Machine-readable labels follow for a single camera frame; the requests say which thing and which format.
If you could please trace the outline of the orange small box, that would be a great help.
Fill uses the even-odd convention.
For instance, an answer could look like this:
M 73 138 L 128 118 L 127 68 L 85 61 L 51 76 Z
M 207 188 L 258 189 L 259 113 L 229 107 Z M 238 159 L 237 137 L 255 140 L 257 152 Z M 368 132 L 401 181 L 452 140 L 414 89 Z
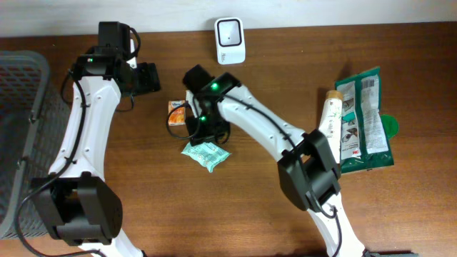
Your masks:
M 185 124 L 186 119 L 186 107 L 183 106 L 185 104 L 185 100 L 180 101 L 169 101 L 168 109 L 169 109 L 169 119 L 168 125 L 170 126 L 181 126 Z

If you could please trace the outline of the green wipes packet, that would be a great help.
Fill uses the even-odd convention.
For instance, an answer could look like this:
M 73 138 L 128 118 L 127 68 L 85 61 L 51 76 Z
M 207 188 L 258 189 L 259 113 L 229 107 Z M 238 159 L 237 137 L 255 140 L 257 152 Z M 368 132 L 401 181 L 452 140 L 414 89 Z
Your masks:
M 342 173 L 394 165 L 381 120 L 381 68 L 337 81 L 342 93 L 340 167 Z

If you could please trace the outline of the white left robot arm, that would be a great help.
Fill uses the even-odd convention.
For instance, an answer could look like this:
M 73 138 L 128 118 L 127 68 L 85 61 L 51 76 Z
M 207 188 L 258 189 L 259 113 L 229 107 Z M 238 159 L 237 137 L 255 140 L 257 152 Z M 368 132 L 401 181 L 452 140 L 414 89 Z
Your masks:
M 32 201 L 54 240 L 79 255 L 144 256 L 122 230 L 121 199 L 105 182 L 111 120 L 121 98 L 159 91 L 153 63 L 137 63 L 141 40 L 118 21 L 99 23 L 98 44 L 69 70 L 74 98 L 59 153 L 45 178 L 35 178 Z

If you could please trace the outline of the teal small packet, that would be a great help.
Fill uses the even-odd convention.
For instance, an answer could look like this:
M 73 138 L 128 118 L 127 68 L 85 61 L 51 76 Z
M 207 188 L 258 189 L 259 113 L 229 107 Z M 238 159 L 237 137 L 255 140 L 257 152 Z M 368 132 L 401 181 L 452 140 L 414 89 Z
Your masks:
M 188 143 L 181 153 L 207 168 L 209 173 L 212 173 L 217 165 L 224 162 L 231 155 L 214 143 L 201 143 L 196 146 Z

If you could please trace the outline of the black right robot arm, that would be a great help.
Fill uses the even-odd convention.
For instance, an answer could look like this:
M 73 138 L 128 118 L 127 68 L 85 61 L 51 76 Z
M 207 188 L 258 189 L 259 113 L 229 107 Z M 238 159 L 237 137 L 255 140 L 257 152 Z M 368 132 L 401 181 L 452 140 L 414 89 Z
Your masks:
M 323 133 L 307 133 L 284 121 L 230 73 L 214 77 L 196 65 L 183 83 L 194 113 L 187 121 L 191 145 L 226 143 L 231 126 L 238 126 L 274 159 L 283 194 L 311 216 L 328 256 L 370 256 L 343 209 L 341 171 Z

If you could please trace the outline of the white cream tube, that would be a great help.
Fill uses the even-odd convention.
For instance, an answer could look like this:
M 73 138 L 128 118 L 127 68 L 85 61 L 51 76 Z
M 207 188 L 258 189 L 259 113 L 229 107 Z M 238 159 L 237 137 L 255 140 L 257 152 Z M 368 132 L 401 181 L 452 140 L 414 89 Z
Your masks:
M 331 90 L 326 93 L 319 131 L 328 139 L 331 153 L 337 164 L 341 160 L 341 116 L 343 95 L 340 91 Z

